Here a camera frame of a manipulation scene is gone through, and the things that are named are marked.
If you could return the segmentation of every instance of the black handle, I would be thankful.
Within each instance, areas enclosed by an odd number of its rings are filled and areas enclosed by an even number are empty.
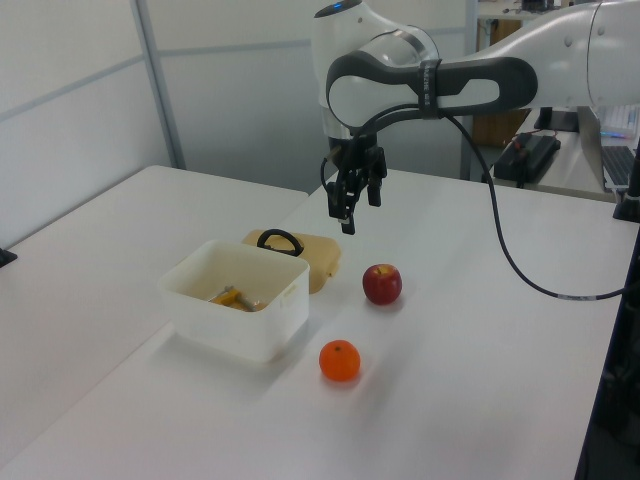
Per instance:
[[[289,242],[291,242],[291,245],[293,245],[293,250],[277,250],[267,245],[266,244],[267,240],[269,239],[269,237],[273,235],[278,235],[282,238],[289,240]],[[302,250],[304,250],[304,248],[302,247],[302,245],[300,245],[300,242],[296,237],[291,235],[289,232],[286,232],[284,230],[279,230],[277,228],[272,228],[271,230],[265,230],[264,232],[262,232],[262,235],[258,237],[258,242],[256,245],[260,248],[273,250],[274,252],[284,253],[286,255],[292,255],[294,257],[300,256],[300,254],[302,253]]]

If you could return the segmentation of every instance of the laptop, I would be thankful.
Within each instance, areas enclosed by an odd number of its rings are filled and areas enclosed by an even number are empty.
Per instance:
[[[600,120],[591,107],[578,107],[582,152],[605,192],[625,191],[634,155],[626,146],[602,146]]]

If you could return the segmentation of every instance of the floor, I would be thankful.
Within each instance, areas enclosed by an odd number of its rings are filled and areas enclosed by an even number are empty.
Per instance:
[[[484,161],[487,162],[489,168],[498,161],[502,150],[502,148],[480,147],[480,153],[482,153]],[[482,179],[482,167],[480,167],[480,163],[475,157],[471,159],[469,178],[474,182],[479,182]]]
[[[480,151],[489,167],[502,153],[502,149],[492,147],[480,147]],[[481,181],[482,168],[475,158],[470,171],[472,181]],[[615,372],[603,373],[601,388],[611,388],[607,390],[608,398],[617,400],[611,404],[600,401],[594,408],[600,416],[592,419],[589,426],[586,453],[583,452],[575,480],[640,480],[640,313],[635,315],[630,338],[636,341],[629,342],[623,365]],[[629,394],[633,385],[635,396]]]

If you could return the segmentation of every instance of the black device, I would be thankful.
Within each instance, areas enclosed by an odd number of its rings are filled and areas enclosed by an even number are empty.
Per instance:
[[[576,112],[555,111],[551,107],[543,107],[540,109],[540,116],[538,116],[533,128],[578,133],[580,131],[578,114]]]
[[[629,189],[621,203],[616,205],[613,212],[616,220],[640,223],[640,140],[636,148],[636,155],[631,169]]]
[[[523,187],[540,176],[549,160],[560,149],[560,141],[548,135],[519,134],[493,166],[493,175]]]
[[[545,12],[553,8],[551,0],[522,0],[522,10],[527,12]]]
[[[13,262],[16,258],[18,258],[18,256],[15,253],[0,248],[0,268]]]

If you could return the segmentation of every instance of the black cable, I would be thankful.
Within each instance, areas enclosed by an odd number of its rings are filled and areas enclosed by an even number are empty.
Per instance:
[[[507,245],[504,241],[504,237],[502,236],[502,227],[500,226],[500,216],[498,214],[498,201],[496,200],[496,189],[493,184],[493,180],[491,179],[491,172],[489,172],[489,167],[487,167],[487,164],[484,160],[484,157],[482,156],[482,153],[480,152],[480,149],[475,144],[475,142],[473,141],[473,139],[471,138],[467,130],[460,124],[460,122],[458,122],[458,120],[456,120],[449,113],[446,113],[446,112],[441,112],[441,113],[443,114],[444,118],[449,120],[451,123],[453,123],[453,125],[456,126],[456,128],[458,128],[458,130],[460,130],[460,133],[462,133],[462,136],[469,143],[469,146],[473,150],[473,153],[476,155],[478,162],[480,162],[480,166],[482,167],[482,171],[486,178],[487,185],[489,185],[489,192],[491,194],[491,206],[493,208],[493,218],[496,224],[496,232],[498,234],[498,241],[500,242],[500,247],[502,248],[502,252],[507,258],[509,265],[511,265],[511,268],[513,268],[513,270],[527,285],[539,291],[540,293],[543,293],[550,297],[559,298],[561,300],[574,300],[574,301],[605,300],[607,298],[617,297],[618,295],[624,295],[630,292],[635,292],[636,290],[640,289],[640,281],[638,281],[632,285],[629,285],[628,287],[620,288],[618,290],[614,290],[613,292],[604,293],[600,295],[565,295],[561,293],[552,292],[551,290],[547,290],[546,288],[542,288],[536,283],[529,280],[529,278],[527,278],[527,276],[524,273],[522,273],[522,271],[518,268],[516,263],[511,258],[511,254],[509,253],[509,250],[507,249]]]

